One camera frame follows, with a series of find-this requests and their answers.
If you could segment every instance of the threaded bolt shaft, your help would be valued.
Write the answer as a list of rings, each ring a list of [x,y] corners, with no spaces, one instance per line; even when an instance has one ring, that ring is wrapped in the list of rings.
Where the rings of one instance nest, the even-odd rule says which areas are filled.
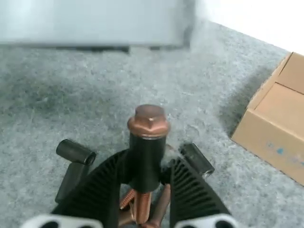
[[[166,184],[163,188],[161,197],[159,198],[157,205],[155,207],[155,212],[152,218],[141,225],[142,228],[159,228],[162,223],[162,219],[166,214],[168,204],[171,200],[171,186]]]
[[[134,218],[137,224],[145,223],[150,215],[152,193],[139,193],[135,191]]]
[[[135,190],[130,189],[119,203],[119,208],[124,209],[135,197]]]

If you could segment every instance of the black cylindrical spacer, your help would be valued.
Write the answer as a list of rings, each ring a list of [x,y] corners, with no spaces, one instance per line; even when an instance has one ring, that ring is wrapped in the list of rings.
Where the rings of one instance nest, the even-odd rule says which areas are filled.
[[[154,191],[161,179],[161,161],[165,152],[166,137],[142,138],[130,134],[130,150],[126,156],[129,185],[140,193]]]
[[[187,143],[181,147],[180,153],[185,157],[188,164],[198,172],[203,178],[208,177],[214,172],[214,167],[203,155],[194,143]]]
[[[59,143],[56,154],[71,162],[84,165],[91,165],[96,158],[95,152],[69,139],[64,139]]]

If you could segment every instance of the hex bolt head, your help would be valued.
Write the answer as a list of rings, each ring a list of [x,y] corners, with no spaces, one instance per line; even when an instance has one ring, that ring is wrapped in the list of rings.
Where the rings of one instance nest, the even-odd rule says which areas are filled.
[[[162,107],[144,104],[136,108],[135,116],[128,121],[128,128],[136,136],[161,137],[168,134],[170,124]]]

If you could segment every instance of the box flap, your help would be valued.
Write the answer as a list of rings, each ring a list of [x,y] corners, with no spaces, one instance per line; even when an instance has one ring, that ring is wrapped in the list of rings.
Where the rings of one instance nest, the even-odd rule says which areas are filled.
[[[304,94],[304,56],[293,53],[277,82]]]
[[[304,95],[275,83],[255,113],[304,140]]]
[[[270,90],[270,88],[273,86],[273,84],[277,81],[277,78],[281,74],[282,70],[285,68],[287,62],[289,62],[289,58],[293,55],[293,53],[290,53],[287,55],[279,64],[279,66],[274,70],[271,77],[268,78],[261,87],[257,90],[257,92],[252,96],[247,108],[255,109],[256,106],[262,101],[264,96],[267,94],[267,92]]]

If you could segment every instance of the bolt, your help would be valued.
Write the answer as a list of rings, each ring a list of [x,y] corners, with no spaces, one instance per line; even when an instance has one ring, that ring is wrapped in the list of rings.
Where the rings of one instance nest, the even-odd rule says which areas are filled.
[[[162,219],[166,214],[168,204],[171,200],[171,186],[165,184],[161,197],[159,198],[157,205],[155,207],[155,212],[153,213],[152,218],[141,225],[142,228],[159,228],[162,223]]]
[[[127,225],[127,224],[135,221],[134,213],[133,213],[133,211],[134,211],[133,204],[129,203],[129,205],[130,205],[129,210],[119,212],[118,227]]]
[[[129,203],[134,199],[134,197],[135,197],[135,190],[130,189],[125,195],[125,197],[123,197],[123,199],[120,201],[119,208],[124,209],[126,206],[129,205]]]
[[[128,128],[139,137],[161,137],[168,134],[170,124],[162,107],[144,104],[136,108],[135,116],[128,121]]]
[[[145,223],[150,215],[152,193],[139,193],[135,191],[134,218],[137,224]]]

